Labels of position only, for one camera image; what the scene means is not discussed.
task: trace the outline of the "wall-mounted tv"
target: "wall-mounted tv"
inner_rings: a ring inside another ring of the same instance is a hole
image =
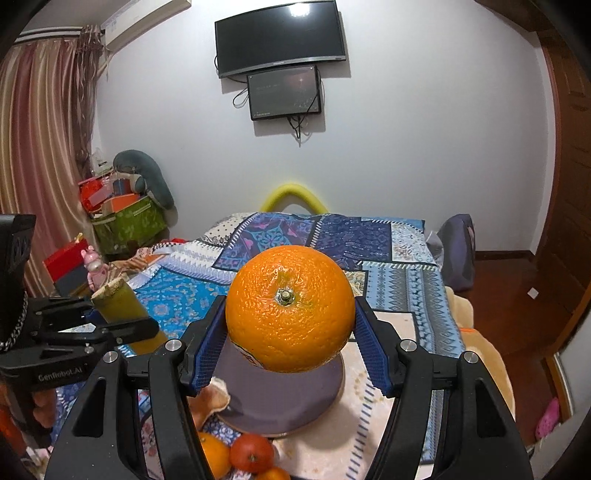
[[[220,78],[281,65],[346,60],[334,0],[261,8],[216,22]]]

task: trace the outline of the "gray bag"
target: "gray bag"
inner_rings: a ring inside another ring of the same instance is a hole
[[[454,215],[445,221],[437,236],[443,243],[443,282],[454,292],[469,290],[474,286],[476,273],[476,237],[472,218],[467,213]]]

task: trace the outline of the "pink shoe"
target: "pink shoe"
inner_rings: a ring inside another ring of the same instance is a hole
[[[554,430],[558,422],[560,421],[560,404],[558,403],[558,398],[554,397],[542,418],[538,422],[538,426],[535,428],[535,438],[537,440],[541,440],[542,438],[546,437],[547,435]]]

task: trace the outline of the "air conditioner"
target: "air conditioner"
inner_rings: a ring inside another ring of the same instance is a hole
[[[106,48],[116,52],[190,6],[191,0],[132,0],[101,25],[105,30]]]

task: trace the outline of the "wooden door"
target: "wooden door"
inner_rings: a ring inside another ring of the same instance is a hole
[[[541,41],[553,84],[557,139],[535,286],[571,315],[555,343],[559,348],[591,296],[591,83],[560,37],[541,35]]]

